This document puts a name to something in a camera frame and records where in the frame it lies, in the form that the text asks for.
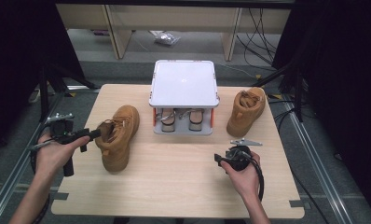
human arm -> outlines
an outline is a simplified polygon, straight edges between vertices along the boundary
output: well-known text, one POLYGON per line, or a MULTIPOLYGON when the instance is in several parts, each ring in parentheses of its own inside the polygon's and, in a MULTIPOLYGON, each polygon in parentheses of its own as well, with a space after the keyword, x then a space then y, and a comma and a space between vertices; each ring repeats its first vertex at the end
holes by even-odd
MULTIPOLYGON (((40 137, 39 143, 50 138, 48 133, 40 137)), ((76 148, 88 143, 84 136, 67 145, 56 142, 41 147, 37 152, 34 179, 23 196, 9 223, 32 223, 46 203, 51 184, 58 171, 67 163, 76 148)))
MULTIPOLYGON (((260 158, 252 152, 253 159, 259 164, 260 158)), ((252 223, 270 223, 268 216, 258 199, 259 179, 258 174, 252 164, 249 164, 244 170, 235 171, 225 161, 221 161, 221 166, 229 175, 232 185, 239 193, 249 212, 252 223)))

metal clamp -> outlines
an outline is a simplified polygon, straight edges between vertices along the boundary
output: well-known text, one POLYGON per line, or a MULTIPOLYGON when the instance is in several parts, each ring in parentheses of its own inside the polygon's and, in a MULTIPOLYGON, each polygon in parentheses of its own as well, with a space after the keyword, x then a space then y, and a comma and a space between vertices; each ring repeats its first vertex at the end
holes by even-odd
POLYGON ((230 143, 237 146, 262 146, 262 143, 246 140, 244 138, 241 140, 231 140, 230 143))

gray floor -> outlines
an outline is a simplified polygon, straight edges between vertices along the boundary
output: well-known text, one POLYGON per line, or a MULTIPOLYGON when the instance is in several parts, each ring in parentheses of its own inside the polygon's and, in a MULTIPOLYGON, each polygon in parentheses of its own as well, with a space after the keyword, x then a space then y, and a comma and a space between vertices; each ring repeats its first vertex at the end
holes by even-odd
MULTIPOLYGON (((249 65, 250 63, 253 66, 268 68, 267 63, 250 55, 250 53, 244 56, 244 47, 239 41, 234 49, 232 61, 226 62, 224 60, 219 34, 169 33, 181 38, 175 45, 167 47, 154 43, 154 36, 147 31, 134 32, 125 57, 122 60, 117 60, 108 36, 97 36, 89 30, 68 31, 87 79, 99 85, 104 83, 135 82, 148 84, 151 80, 154 62, 169 59, 212 61, 215 64, 218 85, 223 86, 248 86, 255 81, 255 75, 265 77, 270 73, 269 71, 249 65)), ((272 45, 276 46, 280 36, 267 35, 267 38, 272 45)), ((247 42, 247 35, 240 34, 240 39, 247 42)), ((254 49, 259 50, 268 59, 264 50, 259 48, 254 49)), ((279 93, 277 90, 279 82, 280 79, 267 84, 265 87, 266 92, 268 94, 279 93)), ((77 85, 71 80, 68 80, 68 83, 77 85)), ((76 115, 75 129, 81 129, 88 118, 96 96, 97 93, 79 93, 76 97, 65 97, 60 102, 58 111, 61 111, 61 113, 74 113, 76 115)), ((277 100, 270 99, 269 101, 272 103, 277 100)), ((283 103, 272 103, 270 107, 274 117, 286 111, 283 103)), ((323 159, 323 166, 331 177, 340 199, 350 214, 351 220, 353 223, 371 223, 371 210, 363 194, 358 190, 344 164, 333 157, 335 149, 332 147, 320 122, 315 118, 313 110, 309 105, 305 105, 302 112, 304 114, 303 123, 309 137, 319 156, 323 159)), ((0 188, 7 181, 7 177, 13 171, 16 161, 28 144, 29 137, 34 133, 34 127, 38 123, 39 103, 29 105, 21 113, 22 115, 19 121, 7 135, 7 145, 0 147, 0 188)), ((332 207, 333 205, 327 199, 322 183, 319 181, 310 162, 309 155, 299 139, 294 123, 289 117, 283 119, 279 131, 288 161, 296 177, 300 179, 305 189, 310 192, 329 223, 343 223, 338 220, 335 209, 332 207)), ((2 211, 0 223, 8 222, 32 178, 33 174, 31 170, 29 167, 26 167, 15 192, 7 203, 6 209, 2 211)), ((53 193, 55 193, 61 181, 62 174, 59 174, 52 187, 53 193)), ((299 183, 297 183, 297 187, 305 205, 305 216, 299 220, 274 219, 271 220, 272 223, 323 223, 321 215, 305 190, 299 183)), ((113 223, 113 220, 113 217, 55 216, 48 212, 43 222, 113 223)))

human hand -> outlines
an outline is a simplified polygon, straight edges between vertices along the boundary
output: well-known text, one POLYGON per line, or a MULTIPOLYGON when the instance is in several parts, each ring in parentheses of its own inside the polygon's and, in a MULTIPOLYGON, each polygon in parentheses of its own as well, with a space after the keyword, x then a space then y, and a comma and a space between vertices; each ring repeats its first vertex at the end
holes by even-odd
MULTIPOLYGON (((44 133, 38 140, 43 143, 51 137, 49 133, 44 133)), ((72 157, 78 147, 84 146, 89 142, 89 136, 83 136, 66 145, 57 142, 41 147, 37 152, 36 174, 53 177, 72 157)))
MULTIPOLYGON (((253 159, 259 164, 260 157, 251 152, 253 159)), ((248 197, 258 197, 259 179, 257 171, 250 163, 244 170, 236 171, 226 161, 220 162, 221 167, 227 172, 232 185, 239 195, 244 199, 248 197)))

finger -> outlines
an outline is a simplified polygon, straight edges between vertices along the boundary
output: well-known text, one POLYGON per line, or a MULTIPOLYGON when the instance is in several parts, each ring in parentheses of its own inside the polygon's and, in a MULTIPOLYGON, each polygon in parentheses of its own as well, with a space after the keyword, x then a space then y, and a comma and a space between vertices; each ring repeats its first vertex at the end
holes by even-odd
POLYGON ((253 152, 253 151, 250 151, 250 152, 252 153, 253 159, 259 163, 260 156, 258 154, 256 154, 255 152, 253 152))
POLYGON ((227 174, 231 175, 233 172, 236 172, 231 165, 229 165, 226 161, 220 161, 221 167, 227 172, 227 174))
POLYGON ((82 136, 80 138, 77 138, 75 141, 67 144, 68 147, 71 149, 76 149, 78 147, 82 147, 86 145, 89 142, 89 136, 82 136))

